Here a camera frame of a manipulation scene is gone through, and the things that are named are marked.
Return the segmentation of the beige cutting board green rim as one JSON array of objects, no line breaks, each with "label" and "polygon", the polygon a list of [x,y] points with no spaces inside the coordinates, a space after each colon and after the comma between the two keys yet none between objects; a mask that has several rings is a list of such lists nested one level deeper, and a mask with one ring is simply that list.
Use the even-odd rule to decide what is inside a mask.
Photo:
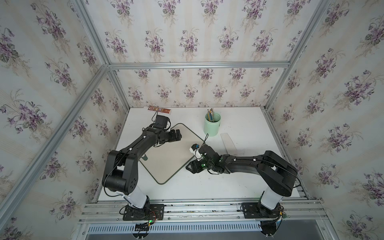
[{"label": "beige cutting board green rim", "polygon": [[167,183],[181,170],[193,158],[190,147],[194,144],[202,144],[204,140],[182,123],[176,124],[172,130],[181,132],[180,141],[150,148],[140,158],[140,163],[159,185]]}]

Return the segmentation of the green pencil cup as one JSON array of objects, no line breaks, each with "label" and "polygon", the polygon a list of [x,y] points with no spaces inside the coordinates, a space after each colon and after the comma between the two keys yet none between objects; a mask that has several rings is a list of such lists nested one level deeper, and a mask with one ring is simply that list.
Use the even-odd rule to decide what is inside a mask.
[{"label": "green pencil cup", "polygon": [[209,121],[209,114],[205,115],[204,122],[204,134],[208,134],[209,137],[214,137],[218,134],[220,124],[221,124],[221,115],[219,113],[214,113],[213,121]]}]

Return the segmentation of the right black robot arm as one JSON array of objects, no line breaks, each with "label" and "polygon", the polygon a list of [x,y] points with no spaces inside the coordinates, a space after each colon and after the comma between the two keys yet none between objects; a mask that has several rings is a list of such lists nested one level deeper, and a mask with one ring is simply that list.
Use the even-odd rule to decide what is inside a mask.
[{"label": "right black robot arm", "polygon": [[298,170],[273,151],[251,157],[219,155],[210,146],[194,144],[190,152],[196,158],[186,169],[192,174],[204,170],[218,175],[247,173],[262,177],[268,188],[263,192],[259,205],[270,211],[275,210],[283,197],[290,197],[295,188]]}]

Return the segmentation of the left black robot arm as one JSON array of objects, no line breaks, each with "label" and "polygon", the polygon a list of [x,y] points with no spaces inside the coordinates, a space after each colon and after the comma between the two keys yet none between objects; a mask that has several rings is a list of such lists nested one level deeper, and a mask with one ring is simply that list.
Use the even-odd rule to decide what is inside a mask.
[{"label": "left black robot arm", "polygon": [[170,119],[158,115],[130,145],[119,151],[110,151],[102,178],[103,189],[117,193],[116,197],[123,197],[130,207],[144,210],[149,197],[137,186],[138,162],[150,148],[181,140],[180,131],[171,130],[170,127]]}]

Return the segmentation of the red snack packet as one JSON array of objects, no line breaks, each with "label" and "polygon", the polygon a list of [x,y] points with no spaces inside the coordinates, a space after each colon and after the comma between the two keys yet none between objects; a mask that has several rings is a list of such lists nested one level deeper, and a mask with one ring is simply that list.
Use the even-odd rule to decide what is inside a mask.
[{"label": "red snack packet", "polygon": [[158,113],[162,113],[162,114],[171,114],[172,110],[171,109],[167,109],[167,108],[161,108],[161,107],[156,107],[156,106],[149,106],[148,107],[148,110],[149,111],[152,111],[152,112],[158,112]]}]

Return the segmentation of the coloured pencils bundle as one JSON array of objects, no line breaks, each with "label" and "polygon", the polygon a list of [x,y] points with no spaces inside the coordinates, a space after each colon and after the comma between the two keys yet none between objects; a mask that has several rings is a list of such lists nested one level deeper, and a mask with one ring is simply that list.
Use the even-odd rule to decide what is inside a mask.
[{"label": "coloured pencils bundle", "polygon": [[215,114],[213,108],[209,109],[207,112],[208,121],[213,123],[215,121]]}]

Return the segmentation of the white ventilation grille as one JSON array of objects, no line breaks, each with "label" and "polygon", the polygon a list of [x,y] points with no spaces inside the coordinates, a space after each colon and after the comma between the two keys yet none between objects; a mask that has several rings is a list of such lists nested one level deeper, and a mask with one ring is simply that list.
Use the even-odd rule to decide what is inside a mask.
[{"label": "white ventilation grille", "polygon": [[91,224],[88,235],[107,234],[165,234],[165,233],[216,233],[216,232],[260,232],[259,221],[234,221],[234,222],[174,222],[155,223],[148,230],[140,231],[138,224]]}]

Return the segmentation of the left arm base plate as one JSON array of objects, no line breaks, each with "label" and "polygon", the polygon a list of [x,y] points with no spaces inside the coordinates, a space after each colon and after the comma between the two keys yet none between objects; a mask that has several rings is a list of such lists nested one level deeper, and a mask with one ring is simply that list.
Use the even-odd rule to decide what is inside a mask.
[{"label": "left arm base plate", "polygon": [[121,212],[124,221],[160,221],[164,218],[163,204],[150,204],[143,209],[126,206]]}]

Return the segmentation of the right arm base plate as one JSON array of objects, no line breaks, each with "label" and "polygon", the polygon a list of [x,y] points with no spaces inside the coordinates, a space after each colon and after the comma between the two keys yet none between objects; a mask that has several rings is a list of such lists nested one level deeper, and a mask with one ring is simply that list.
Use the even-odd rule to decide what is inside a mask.
[{"label": "right arm base plate", "polygon": [[246,219],[279,219],[283,214],[284,208],[277,204],[277,206],[270,210],[264,207],[260,202],[257,203],[242,203],[240,210],[243,212]]}]

